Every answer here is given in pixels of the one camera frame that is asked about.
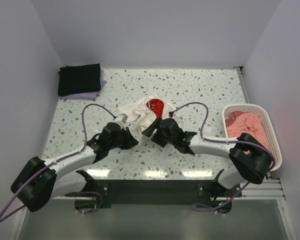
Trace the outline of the white t shirt red print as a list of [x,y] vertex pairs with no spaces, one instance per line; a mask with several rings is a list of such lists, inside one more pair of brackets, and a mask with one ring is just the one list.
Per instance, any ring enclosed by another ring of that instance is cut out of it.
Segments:
[[127,115],[126,124],[142,146],[150,140],[142,132],[146,130],[155,120],[160,117],[162,120],[169,118],[169,113],[177,108],[169,101],[163,101],[155,93],[149,94],[133,103],[121,105],[117,108],[121,114]]

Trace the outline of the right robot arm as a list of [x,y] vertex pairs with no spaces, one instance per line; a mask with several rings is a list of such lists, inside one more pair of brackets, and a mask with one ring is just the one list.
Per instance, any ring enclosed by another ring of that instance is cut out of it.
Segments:
[[276,163],[270,151],[248,133],[234,138],[201,138],[196,132],[182,130],[172,118],[157,118],[142,134],[161,147],[170,144],[182,154],[230,160],[233,165],[220,170],[206,186],[207,191],[220,197],[243,182],[260,185]]

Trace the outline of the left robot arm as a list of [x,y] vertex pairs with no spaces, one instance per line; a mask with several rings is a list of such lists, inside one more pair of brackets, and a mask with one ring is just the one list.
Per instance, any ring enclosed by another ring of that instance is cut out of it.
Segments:
[[52,159],[31,158],[12,183],[10,190],[31,212],[41,209],[52,197],[56,182],[63,176],[108,156],[113,149],[129,150],[139,142],[128,127],[109,122],[78,149]]

